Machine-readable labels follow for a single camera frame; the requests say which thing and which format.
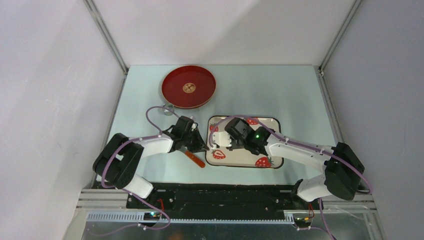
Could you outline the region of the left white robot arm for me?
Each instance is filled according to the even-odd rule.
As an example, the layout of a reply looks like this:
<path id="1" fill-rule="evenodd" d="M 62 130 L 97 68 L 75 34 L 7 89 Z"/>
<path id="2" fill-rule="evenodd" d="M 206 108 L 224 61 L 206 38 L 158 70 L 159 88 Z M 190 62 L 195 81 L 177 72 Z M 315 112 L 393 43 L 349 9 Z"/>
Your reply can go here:
<path id="1" fill-rule="evenodd" d="M 156 135 L 130 138 L 122 133 L 112 136 L 92 165 L 92 170 L 104 181 L 104 188 L 116 188 L 137 195 L 145 208 L 158 202 L 154 186 L 136 173 L 140 160 L 153 155 L 175 151 L 201 153 L 209 150 L 198 124 L 181 116 L 176 124 Z"/>

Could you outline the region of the strawberry print tray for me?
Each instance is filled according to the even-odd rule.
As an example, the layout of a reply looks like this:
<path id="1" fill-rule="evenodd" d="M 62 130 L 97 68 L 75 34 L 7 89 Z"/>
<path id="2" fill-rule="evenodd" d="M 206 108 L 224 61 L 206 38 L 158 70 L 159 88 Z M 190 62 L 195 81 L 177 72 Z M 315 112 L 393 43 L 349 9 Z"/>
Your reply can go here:
<path id="1" fill-rule="evenodd" d="M 209 130 L 207 130 L 207 136 L 211 130 L 214 128 L 214 125 L 219 121 L 223 120 L 227 116 L 215 115 L 209 118 L 208 125 Z M 280 122 L 273 117 L 254 117 L 259 120 L 261 123 L 265 124 L 268 128 L 281 132 Z M 219 124 L 214 130 L 215 132 L 225 132 L 224 127 L 230 120 L 226 120 Z M 256 130 L 258 127 L 261 127 L 256 120 L 246 119 L 247 123 Z M 226 147 L 216 147 L 213 149 L 206 139 L 209 150 L 205 153 L 205 160 L 208 164 L 213 166 L 225 166 L 225 167 L 241 167 L 241 168 L 268 168 L 268 169 L 278 169 L 280 168 L 285 160 L 283 157 L 278 156 L 266 156 L 263 154 L 254 155 L 251 154 L 248 150 L 240 148 L 234 150 L 228 150 Z"/>

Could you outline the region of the small clear glass cup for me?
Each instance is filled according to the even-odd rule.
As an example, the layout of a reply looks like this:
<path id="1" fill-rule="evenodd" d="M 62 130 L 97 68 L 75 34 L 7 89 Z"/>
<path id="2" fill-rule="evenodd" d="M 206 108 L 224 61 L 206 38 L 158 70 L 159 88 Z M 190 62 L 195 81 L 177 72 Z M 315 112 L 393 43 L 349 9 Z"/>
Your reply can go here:
<path id="1" fill-rule="evenodd" d="M 165 116 L 172 116 L 174 111 L 174 105 L 171 103 L 165 103 L 162 105 L 162 111 Z"/>

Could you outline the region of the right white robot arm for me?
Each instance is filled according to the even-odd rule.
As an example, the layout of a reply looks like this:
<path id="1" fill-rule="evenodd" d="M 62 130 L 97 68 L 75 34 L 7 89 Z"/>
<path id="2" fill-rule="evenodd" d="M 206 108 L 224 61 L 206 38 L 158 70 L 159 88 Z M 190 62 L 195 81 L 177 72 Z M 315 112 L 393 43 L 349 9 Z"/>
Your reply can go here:
<path id="1" fill-rule="evenodd" d="M 320 175 L 300 179 L 294 185 L 290 201 L 297 209 L 304 209 L 310 202 L 327 196 L 351 201 L 359 190 L 365 167 L 344 142 L 338 142 L 336 146 L 299 142 L 263 123 L 253 129 L 239 117 L 232 118 L 224 130 L 230 139 L 230 149 L 241 147 L 253 155 L 289 159 L 320 172 Z"/>

